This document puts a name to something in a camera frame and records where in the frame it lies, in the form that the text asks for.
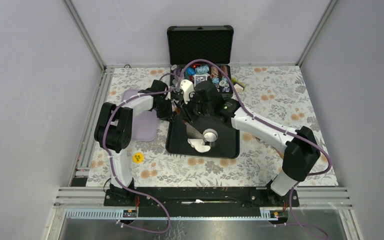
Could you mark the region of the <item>metal dough scraper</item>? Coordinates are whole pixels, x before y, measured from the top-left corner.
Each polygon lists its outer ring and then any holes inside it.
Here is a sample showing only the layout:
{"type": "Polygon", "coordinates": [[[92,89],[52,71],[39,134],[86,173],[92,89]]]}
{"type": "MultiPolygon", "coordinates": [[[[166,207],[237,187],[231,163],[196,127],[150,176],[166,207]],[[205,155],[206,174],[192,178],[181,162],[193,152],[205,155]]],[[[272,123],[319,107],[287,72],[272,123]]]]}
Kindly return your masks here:
{"type": "Polygon", "coordinates": [[[181,110],[179,108],[177,108],[175,111],[176,111],[178,117],[181,119],[181,121],[185,125],[187,137],[189,139],[201,139],[201,140],[203,140],[204,139],[203,134],[200,133],[196,128],[194,128],[189,122],[187,122],[186,120],[181,118],[181,110]]]}

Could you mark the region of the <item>white dough disc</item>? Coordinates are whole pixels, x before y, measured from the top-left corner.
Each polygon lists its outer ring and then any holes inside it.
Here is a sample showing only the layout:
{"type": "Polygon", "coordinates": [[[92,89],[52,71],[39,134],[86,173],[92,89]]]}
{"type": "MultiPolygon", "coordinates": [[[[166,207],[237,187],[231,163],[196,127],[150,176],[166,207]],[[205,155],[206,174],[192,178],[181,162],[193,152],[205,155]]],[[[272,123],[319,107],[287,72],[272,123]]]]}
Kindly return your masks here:
{"type": "Polygon", "coordinates": [[[199,138],[188,138],[187,142],[192,148],[194,148],[198,153],[207,153],[211,150],[210,145],[206,145],[206,142],[203,139],[199,138]]]}

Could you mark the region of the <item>black baking tray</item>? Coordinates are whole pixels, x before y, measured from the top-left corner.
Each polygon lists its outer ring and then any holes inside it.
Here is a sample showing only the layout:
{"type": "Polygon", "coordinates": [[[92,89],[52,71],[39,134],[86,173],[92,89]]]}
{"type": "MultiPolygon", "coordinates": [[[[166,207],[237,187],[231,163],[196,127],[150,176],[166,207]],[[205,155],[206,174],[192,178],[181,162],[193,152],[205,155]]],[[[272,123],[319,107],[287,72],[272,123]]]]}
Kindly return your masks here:
{"type": "Polygon", "coordinates": [[[218,138],[210,142],[208,152],[199,153],[187,141],[185,123],[176,116],[169,124],[165,148],[170,154],[188,155],[209,158],[234,159],[240,153],[240,132],[219,123],[213,117],[199,117],[191,126],[203,133],[207,129],[215,130],[218,138]]]}

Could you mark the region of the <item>wooden rolling pin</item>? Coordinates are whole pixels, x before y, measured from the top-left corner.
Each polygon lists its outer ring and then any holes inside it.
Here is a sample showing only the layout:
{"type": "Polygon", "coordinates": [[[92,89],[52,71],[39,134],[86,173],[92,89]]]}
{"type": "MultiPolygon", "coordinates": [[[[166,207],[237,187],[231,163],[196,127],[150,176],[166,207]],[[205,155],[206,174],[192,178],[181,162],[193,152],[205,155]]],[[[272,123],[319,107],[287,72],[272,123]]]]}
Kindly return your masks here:
{"type": "Polygon", "coordinates": [[[284,159],[284,154],[283,154],[283,153],[281,153],[281,152],[278,151],[277,149],[276,149],[276,152],[278,153],[278,155],[279,155],[282,159],[284,159]]]}

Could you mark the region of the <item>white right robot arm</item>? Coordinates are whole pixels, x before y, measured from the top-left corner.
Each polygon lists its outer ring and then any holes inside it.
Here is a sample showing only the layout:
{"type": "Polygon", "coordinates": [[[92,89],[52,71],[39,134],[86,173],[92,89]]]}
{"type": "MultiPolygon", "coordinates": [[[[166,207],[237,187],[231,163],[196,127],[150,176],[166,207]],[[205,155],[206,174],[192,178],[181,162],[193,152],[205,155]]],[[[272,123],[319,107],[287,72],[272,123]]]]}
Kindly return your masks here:
{"type": "Polygon", "coordinates": [[[211,150],[211,143],[221,140],[221,132],[207,128],[203,132],[191,124],[199,118],[210,118],[227,128],[253,134],[283,155],[280,173],[268,185],[267,201],[273,206],[281,205],[287,193],[303,182],[321,156],[315,136],[308,127],[294,129],[285,127],[249,110],[236,98],[223,98],[209,80],[191,82],[184,79],[177,84],[179,117],[186,124],[187,142],[199,153],[211,150]]]}

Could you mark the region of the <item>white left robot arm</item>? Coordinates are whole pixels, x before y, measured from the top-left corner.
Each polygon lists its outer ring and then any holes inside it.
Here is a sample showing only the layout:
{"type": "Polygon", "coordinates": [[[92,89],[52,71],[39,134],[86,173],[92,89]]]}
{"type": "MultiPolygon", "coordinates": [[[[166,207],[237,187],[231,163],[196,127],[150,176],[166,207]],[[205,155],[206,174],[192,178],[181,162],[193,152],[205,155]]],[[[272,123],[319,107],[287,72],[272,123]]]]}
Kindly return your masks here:
{"type": "Polygon", "coordinates": [[[163,113],[164,117],[170,117],[172,105],[168,95],[174,90],[164,82],[154,80],[151,87],[139,90],[119,104],[105,102],[101,106],[94,130],[94,140],[107,152],[111,184],[119,188],[115,197],[124,206],[132,204],[135,194],[138,193],[130,188],[133,176],[131,160],[127,156],[127,147],[133,135],[134,117],[153,110],[163,113]]]}

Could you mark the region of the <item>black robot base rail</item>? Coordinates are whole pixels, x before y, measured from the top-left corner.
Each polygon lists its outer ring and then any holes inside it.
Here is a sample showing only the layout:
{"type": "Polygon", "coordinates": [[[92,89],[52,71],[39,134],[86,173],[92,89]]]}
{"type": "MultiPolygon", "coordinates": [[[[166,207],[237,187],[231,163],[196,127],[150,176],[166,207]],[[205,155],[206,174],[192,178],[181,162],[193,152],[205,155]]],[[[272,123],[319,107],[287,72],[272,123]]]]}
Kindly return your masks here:
{"type": "Polygon", "coordinates": [[[292,204],[299,207],[300,202],[296,190],[279,196],[266,187],[133,187],[129,190],[110,186],[105,191],[103,205],[106,207],[150,207],[161,204],[192,203],[232,203],[246,207],[277,207],[292,204]]]}

